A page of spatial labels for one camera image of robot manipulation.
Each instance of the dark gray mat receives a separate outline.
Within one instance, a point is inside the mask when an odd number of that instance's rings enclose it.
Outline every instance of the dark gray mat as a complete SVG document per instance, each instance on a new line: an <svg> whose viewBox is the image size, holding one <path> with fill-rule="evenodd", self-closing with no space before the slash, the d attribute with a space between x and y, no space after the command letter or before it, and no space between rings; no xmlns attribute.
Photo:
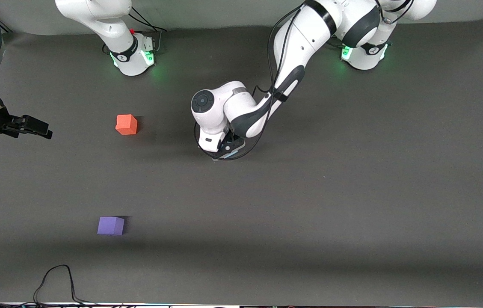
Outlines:
<svg viewBox="0 0 483 308"><path fill-rule="evenodd" d="M400 25L369 72L324 47L254 152L212 162L190 98L268 86L268 31L166 33L133 78L96 35L11 39L0 95L55 135L0 136L0 301L67 263L98 302L483 306L483 21Z"/></svg>

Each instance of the purple cube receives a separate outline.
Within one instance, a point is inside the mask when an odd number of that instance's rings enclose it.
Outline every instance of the purple cube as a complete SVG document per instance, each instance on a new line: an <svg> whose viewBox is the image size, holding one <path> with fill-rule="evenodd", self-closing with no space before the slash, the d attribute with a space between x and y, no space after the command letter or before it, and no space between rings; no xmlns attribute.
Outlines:
<svg viewBox="0 0 483 308"><path fill-rule="evenodd" d="M124 219L119 217L101 217L97 234L122 235L124 233Z"/></svg>

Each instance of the green led light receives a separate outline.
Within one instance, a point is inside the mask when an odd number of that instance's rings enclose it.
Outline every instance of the green led light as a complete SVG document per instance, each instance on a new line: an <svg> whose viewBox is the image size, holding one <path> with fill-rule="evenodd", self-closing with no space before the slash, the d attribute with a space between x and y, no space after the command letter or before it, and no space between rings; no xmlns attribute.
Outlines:
<svg viewBox="0 0 483 308"><path fill-rule="evenodd" d="M386 49L388 48L388 44L384 46L384 51L382 51L382 55L380 56L380 60L382 60L386 56Z"/></svg>
<svg viewBox="0 0 483 308"><path fill-rule="evenodd" d="M343 49L342 49L342 58L344 60L348 60L351 56L351 51L353 51L353 48L350 48L348 46L345 46Z"/></svg>
<svg viewBox="0 0 483 308"><path fill-rule="evenodd" d="M140 54L142 54L142 57L148 66L154 64L154 53L152 51L141 50Z"/></svg>
<svg viewBox="0 0 483 308"><path fill-rule="evenodd" d="M114 61L114 66L118 67L118 63L116 63L116 59L114 59L114 56L112 55L112 53L110 53L110 57L112 58L112 61Z"/></svg>

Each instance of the foam block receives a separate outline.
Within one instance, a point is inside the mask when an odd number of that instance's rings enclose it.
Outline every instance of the foam block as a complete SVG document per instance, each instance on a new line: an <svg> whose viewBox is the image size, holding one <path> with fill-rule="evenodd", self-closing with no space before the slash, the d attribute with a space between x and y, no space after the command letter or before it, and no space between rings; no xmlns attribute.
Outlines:
<svg viewBox="0 0 483 308"><path fill-rule="evenodd" d="M124 219L119 217L101 217L97 234L118 236L124 233Z"/></svg>
<svg viewBox="0 0 483 308"><path fill-rule="evenodd" d="M116 130L122 135L137 134L137 124L133 115L118 115L116 118Z"/></svg>

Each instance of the orange cube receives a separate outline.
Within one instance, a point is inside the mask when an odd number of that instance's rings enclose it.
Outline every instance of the orange cube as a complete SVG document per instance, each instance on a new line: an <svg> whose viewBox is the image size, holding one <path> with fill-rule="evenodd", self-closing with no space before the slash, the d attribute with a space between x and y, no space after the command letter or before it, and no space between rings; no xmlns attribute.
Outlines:
<svg viewBox="0 0 483 308"><path fill-rule="evenodd" d="M122 135L137 134L137 119L133 115L118 115L116 130Z"/></svg>

